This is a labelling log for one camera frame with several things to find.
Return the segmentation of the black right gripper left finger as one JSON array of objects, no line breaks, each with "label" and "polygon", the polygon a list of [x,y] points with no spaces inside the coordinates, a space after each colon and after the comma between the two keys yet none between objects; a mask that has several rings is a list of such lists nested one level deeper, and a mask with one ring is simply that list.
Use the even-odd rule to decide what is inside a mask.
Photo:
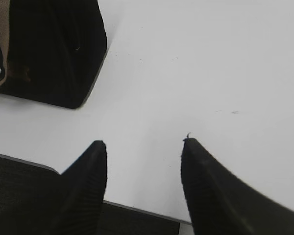
[{"label": "black right gripper left finger", "polygon": [[94,141],[52,186],[47,234],[94,235],[106,184],[106,145]]}]

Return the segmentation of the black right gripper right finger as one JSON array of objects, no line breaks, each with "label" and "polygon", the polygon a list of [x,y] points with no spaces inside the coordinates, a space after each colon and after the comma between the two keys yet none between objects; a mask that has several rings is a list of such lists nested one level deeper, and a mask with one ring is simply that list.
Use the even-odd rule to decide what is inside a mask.
[{"label": "black right gripper right finger", "polygon": [[294,211],[270,200],[185,138],[181,181],[196,235],[294,235]]}]

